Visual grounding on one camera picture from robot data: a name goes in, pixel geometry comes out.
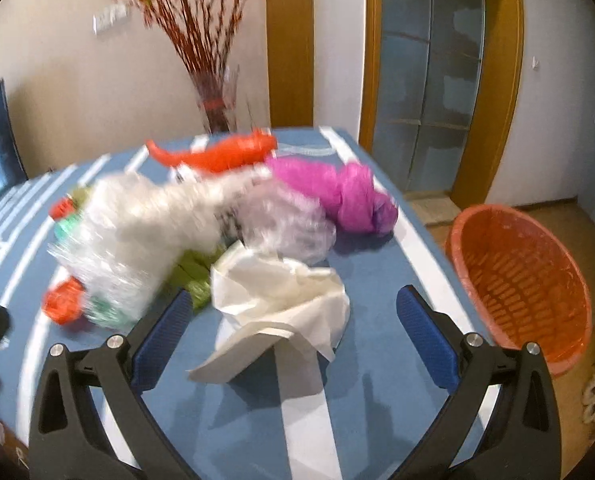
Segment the white printed plastic bag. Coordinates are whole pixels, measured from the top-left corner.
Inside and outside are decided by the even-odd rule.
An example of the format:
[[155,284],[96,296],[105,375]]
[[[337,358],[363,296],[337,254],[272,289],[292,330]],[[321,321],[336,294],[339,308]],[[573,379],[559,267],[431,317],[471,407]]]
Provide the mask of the white printed plastic bag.
[[269,178],[261,166],[164,184],[137,172],[111,174],[92,186],[77,231],[63,245],[62,266],[125,314],[124,328],[133,326],[181,255],[215,252],[224,215]]

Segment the dark green plastic bag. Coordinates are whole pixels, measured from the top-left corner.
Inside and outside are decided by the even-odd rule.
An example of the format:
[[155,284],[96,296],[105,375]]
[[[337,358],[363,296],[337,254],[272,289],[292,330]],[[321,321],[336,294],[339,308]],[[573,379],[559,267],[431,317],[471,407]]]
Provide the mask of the dark green plastic bag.
[[[60,253],[62,252],[63,245],[77,231],[80,222],[80,214],[73,212],[66,217],[58,219],[55,223],[55,227],[53,228],[54,240],[49,245],[49,254],[55,258],[60,266],[62,266]],[[68,277],[61,278],[58,284],[71,276],[75,278],[72,272],[68,271],[67,274]],[[128,325],[129,320],[125,314],[114,308],[104,297],[88,292],[86,286],[84,286],[84,304],[82,307],[84,310],[82,310],[81,318],[86,318],[89,322],[98,326],[121,330]]]

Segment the frosted glass sliding door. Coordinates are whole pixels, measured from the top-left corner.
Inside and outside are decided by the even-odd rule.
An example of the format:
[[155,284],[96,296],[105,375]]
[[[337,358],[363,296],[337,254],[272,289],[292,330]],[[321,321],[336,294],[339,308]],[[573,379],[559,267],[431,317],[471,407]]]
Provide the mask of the frosted glass sliding door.
[[484,0],[382,0],[371,153],[403,192],[454,185],[479,92]]

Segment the white crumpled paper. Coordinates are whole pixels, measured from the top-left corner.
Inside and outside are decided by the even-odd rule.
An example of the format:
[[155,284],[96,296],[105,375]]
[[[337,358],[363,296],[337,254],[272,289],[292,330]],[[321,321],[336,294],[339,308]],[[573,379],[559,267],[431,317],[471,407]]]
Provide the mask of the white crumpled paper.
[[212,265],[212,306],[234,332],[190,370],[194,382],[230,382],[280,342],[332,362],[351,314],[337,271],[240,242]]

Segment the orange plastic waste basket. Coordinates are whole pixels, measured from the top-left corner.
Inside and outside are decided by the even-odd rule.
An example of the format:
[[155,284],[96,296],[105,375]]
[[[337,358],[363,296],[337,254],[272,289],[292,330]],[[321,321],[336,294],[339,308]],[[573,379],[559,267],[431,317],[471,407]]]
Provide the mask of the orange plastic waste basket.
[[536,342],[555,377],[582,359],[593,331],[590,291],[541,223],[508,206],[471,206],[450,226],[445,252],[496,344]]

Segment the red berry branch bouquet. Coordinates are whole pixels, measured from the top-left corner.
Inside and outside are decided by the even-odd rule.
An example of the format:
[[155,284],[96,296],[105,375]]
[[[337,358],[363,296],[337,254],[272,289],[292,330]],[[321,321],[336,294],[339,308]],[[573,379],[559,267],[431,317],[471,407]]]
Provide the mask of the red berry branch bouquet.
[[113,0],[137,9],[165,32],[186,71],[224,78],[247,0]]

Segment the small red plastic bag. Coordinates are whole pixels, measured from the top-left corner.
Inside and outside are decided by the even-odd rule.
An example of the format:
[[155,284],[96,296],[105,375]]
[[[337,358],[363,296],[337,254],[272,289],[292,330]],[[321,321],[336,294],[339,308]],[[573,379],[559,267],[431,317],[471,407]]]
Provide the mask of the small red plastic bag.
[[81,318],[83,304],[84,285],[71,276],[46,292],[42,310],[53,323],[66,325]]

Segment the glass floor vase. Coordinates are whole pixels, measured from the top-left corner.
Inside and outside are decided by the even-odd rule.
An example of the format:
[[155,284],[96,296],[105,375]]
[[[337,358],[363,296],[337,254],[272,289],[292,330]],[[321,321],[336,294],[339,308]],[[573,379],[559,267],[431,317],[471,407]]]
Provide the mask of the glass floor vase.
[[194,73],[191,76],[208,133],[235,132],[239,75],[240,67],[235,65],[227,66],[222,75]]

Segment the blue striped tablecloth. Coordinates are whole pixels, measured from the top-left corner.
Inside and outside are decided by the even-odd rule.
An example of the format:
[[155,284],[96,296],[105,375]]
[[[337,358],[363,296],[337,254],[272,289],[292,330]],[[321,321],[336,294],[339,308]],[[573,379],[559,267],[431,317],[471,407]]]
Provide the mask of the blue striped tablecloth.
[[[48,248],[50,207],[78,184],[114,171],[137,171],[156,183],[166,169],[144,148],[10,188],[0,198],[0,306],[12,326],[0,350],[0,418],[21,438],[43,364],[55,344],[58,362],[103,348],[110,333],[81,322],[62,328],[40,304],[66,278]],[[156,387],[137,400],[178,453],[179,477],[200,479],[384,479],[409,454],[445,401],[399,323],[396,296],[413,285],[464,332],[483,325],[453,269],[401,204],[390,236],[340,234],[328,264],[342,279],[352,312],[333,361],[310,358],[299,385],[286,349],[265,353],[226,385],[191,382],[188,370],[223,342],[228,326],[213,308],[194,312],[188,296],[166,288],[165,337],[178,344]]]

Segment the orange-red plastic bag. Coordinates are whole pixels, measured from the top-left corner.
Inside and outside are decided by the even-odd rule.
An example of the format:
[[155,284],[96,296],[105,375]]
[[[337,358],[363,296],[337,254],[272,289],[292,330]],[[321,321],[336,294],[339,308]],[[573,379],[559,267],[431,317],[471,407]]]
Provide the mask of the orange-red plastic bag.
[[159,164],[176,168],[188,166],[209,174],[261,164],[278,148],[278,140],[271,134],[255,129],[249,134],[229,134],[224,139],[201,152],[171,152],[158,146],[153,140],[145,143],[148,154]]

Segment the white wall switch panel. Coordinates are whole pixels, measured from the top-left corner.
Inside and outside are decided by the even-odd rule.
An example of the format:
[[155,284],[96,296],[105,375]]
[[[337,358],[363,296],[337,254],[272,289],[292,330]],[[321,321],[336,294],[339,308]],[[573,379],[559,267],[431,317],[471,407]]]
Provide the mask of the white wall switch panel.
[[125,3],[114,3],[92,16],[92,32],[99,36],[112,27],[126,21],[129,8]]

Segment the clear plastic bag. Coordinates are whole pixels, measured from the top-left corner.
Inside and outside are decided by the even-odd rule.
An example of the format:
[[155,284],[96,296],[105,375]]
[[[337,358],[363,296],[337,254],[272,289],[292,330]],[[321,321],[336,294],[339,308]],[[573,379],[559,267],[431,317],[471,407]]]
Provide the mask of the clear plastic bag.
[[236,201],[233,212],[243,244],[307,264],[328,257],[337,228],[319,200],[278,180],[258,183]]

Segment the light green plastic bag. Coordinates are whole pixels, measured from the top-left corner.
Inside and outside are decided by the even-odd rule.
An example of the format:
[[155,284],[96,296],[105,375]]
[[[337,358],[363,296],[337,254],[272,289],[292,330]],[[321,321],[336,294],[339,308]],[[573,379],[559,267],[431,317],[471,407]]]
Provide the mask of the light green plastic bag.
[[204,309],[212,299],[212,265],[225,251],[224,245],[219,245],[211,254],[187,250],[171,269],[166,284],[186,289],[194,311]]

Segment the magenta plastic bag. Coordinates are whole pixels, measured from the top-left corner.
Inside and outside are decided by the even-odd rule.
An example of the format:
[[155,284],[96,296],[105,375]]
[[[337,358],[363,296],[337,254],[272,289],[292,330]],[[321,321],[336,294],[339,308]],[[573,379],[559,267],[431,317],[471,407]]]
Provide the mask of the magenta plastic bag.
[[393,198],[375,187],[372,170],[359,162],[337,167],[302,157],[267,157],[273,177],[307,197],[319,200],[341,230],[387,235],[398,219]]

